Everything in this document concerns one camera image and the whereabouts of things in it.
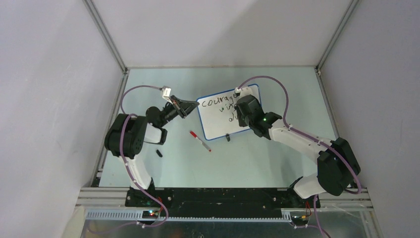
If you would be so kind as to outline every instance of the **aluminum frame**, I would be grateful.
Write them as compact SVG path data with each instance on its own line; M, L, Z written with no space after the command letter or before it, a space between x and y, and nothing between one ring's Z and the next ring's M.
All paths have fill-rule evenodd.
M316 65L316 68L318 70L321 70L322 67L325 64L325 61L327 60L329 54L331 53L332 49L334 48L334 45L337 43L338 38L340 37L341 33L343 33L343 30L345 26L347 25L347 22L353 15L356 7L359 5L361 0L352 0L349 4L349 6L346 9L346 12L344 13L343 17L340 20L340 23L337 26L337 29L335 29L334 34L332 34L331 40L328 42L327 47L325 48L324 53L321 56L321 59L319 60L318 64Z
M93 21L95 22L100 34L104 38L106 45L108 46L109 50L111 51L113 57L115 58L117 64L119 65L121 71L123 72L123 78L121 84L118 89L118 94L116 95L116 99L112 108L112 114L110 115L108 127L111 125L112 121L115 119L118 109L119 103L121 100L121 96L124 93L125 85L128 80L129 70L125 65L118 49L112 40L111 35L109 34L93 0L83 0L85 3L86 8L88 9L90 15L92 16ZM330 102L328 100L328 96L325 91L325 86L322 82L321 78L321 70L322 67L328 58L330 52L334 48L338 38L342 34L347 22L349 21L350 17L354 13L354 10L360 3L360 0L352 0L343 15L337 29L335 30L331 40L329 41L324 53L322 54L318 64L315 67L315 73L318 78L318 83L324 98L324 102L328 111L328 115L331 120L331 124L333 126L334 134L336 137L339 136L336 120L334 118L333 110L331 108ZM95 178L100 178L102 173L102 168L106 158L106 150L102 148L98 158L97 163L95 166L95 170L93 172L92 179L90 184ZM128 208L124 206L125 203L125 196L128 191L126 187L85 187L80 190L78 200L76 202L76 207L84 206L88 212L92 211L125 211L129 212L132 211L137 213L138 211L149 210L149 208ZM381 238L383 237L381 230L379 228L377 218L375 212L373 210L373 205L371 203L369 194L367 189L363 189L361 194L350 194L344 192L342 195L336 197L331 194L323 193L319 195L319 200L321 203L321 208L318 210L321 212L354 212L359 211L364 222L366 236L368 238ZM304 209L298 208L285 208L282 209L283 213L290 214L290 212L304 212ZM114 220L123 220L123 217L115 217ZM195 218L175 218L176 221L203 221L197 220Z
M108 32L108 29L106 28L104 21L102 21L102 17L98 12L98 9L96 8L95 4L93 3L93 0L83 0L86 8L88 9L93 21L95 22L95 25L97 26L99 33L104 38L104 41L106 45L109 48L109 51L111 51L112 56L117 61L118 66L120 67L122 73L127 72L127 66L124 64L124 61L122 60L122 57L112 40L111 35Z

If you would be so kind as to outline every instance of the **whiteboard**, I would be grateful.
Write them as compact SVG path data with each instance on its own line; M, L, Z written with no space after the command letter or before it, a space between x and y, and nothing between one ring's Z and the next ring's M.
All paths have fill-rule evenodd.
M257 84L248 85L252 95L261 103L260 88ZM198 114L203 128L204 138L214 140L224 137L226 134L234 134L249 130L247 127L240 127L238 116L234 106L239 99L235 95L235 89L223 91L200 97L197 99Z

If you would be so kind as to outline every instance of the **table surface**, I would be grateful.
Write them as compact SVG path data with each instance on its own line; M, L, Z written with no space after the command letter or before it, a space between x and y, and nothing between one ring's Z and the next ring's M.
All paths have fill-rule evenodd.
M301 130L334 139L334 132L322 93L312 67L225 67L225 68L148 68L132 69L126 90L137 85L169 86L180 99L229 90L256 75L280 80L289 94L288 123ZM265 112L283 115L285 96L281 87L269 79L256 79ZM148 107L162 108L160 92L139 88L126 95L126 113L144 115ZM188 117L177 117L164 128L164 145L144 144L142 155L156 187L288 187L300 176L316 172L316 165L294 149L259 138L251 130L206 141L208 152L189 131L204 139L197 110ZM160 158L156 149L163 154ZM124 165L108 152L100 186L128 187Z

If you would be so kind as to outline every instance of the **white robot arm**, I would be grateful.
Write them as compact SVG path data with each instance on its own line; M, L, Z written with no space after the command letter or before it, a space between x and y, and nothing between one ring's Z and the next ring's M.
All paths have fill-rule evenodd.
M291 124L285 124L281 116L272 112L264 113L250 88L235 89L235 93L240 94L235 105L240 126L249 126L259 137L288 145L317 164L317 173L301 177L291 185L301 198L306 199L323 192L338 196L353 180L350 171L326 146L338 151L355 174L360 173L359 164L346 140L338 138L332 141L302 131L296 133L297 130L292 130Z
M129 170L131 187L134 189L148 189L152 183L152 177L146 170L142 156L143 143L163 145L166 141L167 131L163 129L168 122L175 117L185 118L199 103L194 101L181 100L174 95L169 96L170 88L162 88L162 97L168 102L165 107L159 110L157 107L150 107L146 110L146 116L136 116L129 119L123 138L123 153L126 162L121 157L120 139L124 121L130 115L119 114L105 136L105 148L118 156L119 160Z

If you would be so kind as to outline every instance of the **purple cable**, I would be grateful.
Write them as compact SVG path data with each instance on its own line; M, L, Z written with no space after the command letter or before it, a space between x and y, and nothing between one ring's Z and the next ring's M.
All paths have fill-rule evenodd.
M127 127L127 123L128 123L128 121L130 120L130 118L132 117L132 116L137 116L136 114L130 114L130 115L128 115L128 117L125 119L125 121L124 121L124 124L122 125L122 130L121 130L121 138L120 138L120 141L119 141L119 152L120 152L120 155L121 155L121 157L122 157L122 160L124 161L124 164L128 164L127 163L127 159L125 158L125 156L124 156L124 153L122 152L122 142L123 142L123 139L124 139L124 133L125 133L125 129L126 129L126 127ZM140 185L139 185L139 183L136 181L136 179L134 178L134 176L131 174L131 171L130 171L130 169L128 168L128 165L126 165L125 166L125 168L126 168L126 170L127 170L127 173L128 173L128 175L130 176L130 178L131 178L131 180L134 182L134 184L140 189L140 191L141 192L143 192L147 197L149 197L150 199L152 199L153 201L155 201L155 202L157 202L161 207L163 207L163 209L165 210L165 219L163 220L163 221L161 221L161 222L159 222L159 223L157 223L157 224L155 224L155 223L153 223L153 224L151 224L151 225L146 225L146 224L142 224L142 226L144 226L144 227L157 227L157 226L160 226L160 225L162 225L163 223L165 223L166 222L166 220L168 220L168 218L169 218L169 212L168 212L168 209L166 208L166 206L162 203L162 202L160 202L159 200L157 200L156 198L154 198L152 195L150 195L148 192L146 192Z
M296 226L295 224L290 224L290 225L293 226L293 227L296 227L296 228L308 228L308 227L312 227L312 228L316 228L316 229L319 230L319 228L317 226L313 226L313 225L308 225L308 226ZM324 232L324 234L326 234L328 236L328 238L331 238L331 236L328 234L327 231L325 231L324 229L322 229L322 232Z
M135 87L132 87L132 88L128 89L128 90L127 90L127 91L125 91L125 93L121 96L121 102L119 103L119 106L121 107L121 111L122 111L122 113L124 113L124 114L125 114L125 111L124 111L124 109L122 108L122 100L124 99L125 95L127 95L127 93L129 93L130 91L132 91L132 90L134 90L134 89L136 89L136 88L153 88L153 89L158 89L158 90L161 90L161 89L162 89L162 88L155 87L155 86L150 86L150 85L139 85L139 86L135 86Z
M124 164L127 164L127 159L125 158L125 156L124 156L124 153L123 153L123 151L122 151L122 144L123 144L123 139L124 139L124 133L125 133L125 129L127 128L127 124L128 124L128 121L130 120L130 118L132 117L132 116L137 116L136 114L130 114L130 115L128 115L127 116L127 118L125 119L125 121L124 121L124 124L122 125L122 130L121 130L121 138L120 138L120 141L119 141L119 151L120 151L120 154L121 154L121 157L122 157L122 160L124 161ZM136 179L134 178L134 176L131 174L131 171L130 171L130 169L128 168L128 166L125 166L125 168L126 168L126 170L127 170L127 173L128 173L128 175L130 176L130 179L134 182L134 184L140 189L140 191L141 192L143 192L147 197L149 197L149 198L151 198L153 201L155 201L155 202L157 202L164 210L165 210L165 219L163 220L163 221L161 221L161 222L159 222L159 223L157 223L157 224L155 224L155 223L153 223L153 224L151 224L151 225L147 225L147 224L143 224L143 223L141 223L141 222L138 222L138 221L133 221L133 222L127 222L127 223L124 223L124 224L122 224L122 225L120 225L120 226L118 226L118 227L115 227L115 228L112 228L111 230L108 230L108 231L104 231L104 232L94 232L94 231L92 231L91 229L90 229L90 227L89 227L89 225L88 225L88 231L90 232L90 233L93 233L93 234L96 234L96 235L103 235L103 234L107 234L107 233L111 233L111 232L114 232L114 231L116 231L116 230L118 230L118 229L120 229L120 228L122 228L122 227L125 227L125 226L128 226L128 225L133 225L133 224L137 224L137 225L142 225L142 227L157 227L157 226L160 226L160 225L162 225L163 223L165 223L166 222L166 220L168 220L168 218L169 218L169 212L168 212L168 209L166 208L166 206L162 203L162 202L160 202L159 200L157 200L156 198L154 198L153 196L151 196L148 192L146 192L140 185L139 185L139 183L137 183L137 181L136 181Z
M316 212L316 201L317 200L318 200L318 194L314 196L314 214L315 214L315 218L316 218L316 224L318 225L318 229L321 232L321 231L323 231L323 229L321 228L321 223L319 223L319 219L318 219L318 213Z
M348 190L348 189L345 189L345 191L346 192L348 192L348 193L351 193L351 194L359 194L359 193L361 193L362 192L362 186L361 186L361 184L360 184L360 181L359 181L359 179L357 178L357 175L356 175L356 173L353 171L353 169L352 169L352 167L349 165L349 163L344 159L344 157L343 156L341 156L340 155L340 153L338 153L334 148L332 148L331 146L329 146L329 145L327 145L327 144L325 144L323 141L319 141L318 139L316 139L316 138L314 138L313 136L310 136L310 135L308 135L308 134L306 134L306 133L304 133L303 131L300 131L300 130L298 130L298 129L295 129L294 127L290 127L290 125L287 123L287 121L286 121L286 114L287 114L287 109L289 108L289 94L287 93L287 90L286 90L286 88L284 87L284 85L280 82L280 81L278 81L277 79L275 79L275 78L273 78L273 77L270 77L270 76L254 76L254 77L252 77L252 78L249 78L249 79L247 79L247 80L245 80L241 85L239 85L239 89L241 89L246 83L248 83L249 81L251 81L251 80L253 80L253 79L257 79L257 78L268 78L268 79L271 79L271 80L273 80L273 81L275 81L276 83L278 83L280 86L281 86L281 88L283 89L283 91L284 91L284 94L285 94L285 96L286 96L286 107L285 107L285 109L284 109L284 113L283 113L283 123L284 123L284 125L289 129L289 130L291 130L291 131L294 131L295 133L297 133L297 134L299 134L299 135L301 135L301 136L303 136L303 137L306 137L306 138L308 138L308 139L310 139L310 140L313 140L314 142L316 142L316 143L319 143L320 145L322 145L322 146L324 146L325 148L327 148L327 149L329 149L330 151L332 151L340 160L341 160L341 162L343 162L343 164L346 166L346 168L349 170L349 172L351 173L351 175L353 176L353 179L355 180L355 182L356 182L356 185L357 185L357 191L356 192L353 192L353 191L350 191L350 190ZM322 231L324 231L322 228L321 228L321 225L320 225L320 223L319 223L319 219L318 219L318 215L317 215L317 213L316 213L316 201L317 201L317 199L318 199L318 195L315 195L314 196L314 214L315 214L315 217L316 217L316 222L317 222L317 224L318 224L318 229L319 229L319 232L321 232L321 234L322 234L322 237L324 237L325 238L325 236L324 236L324 233L322 232Z

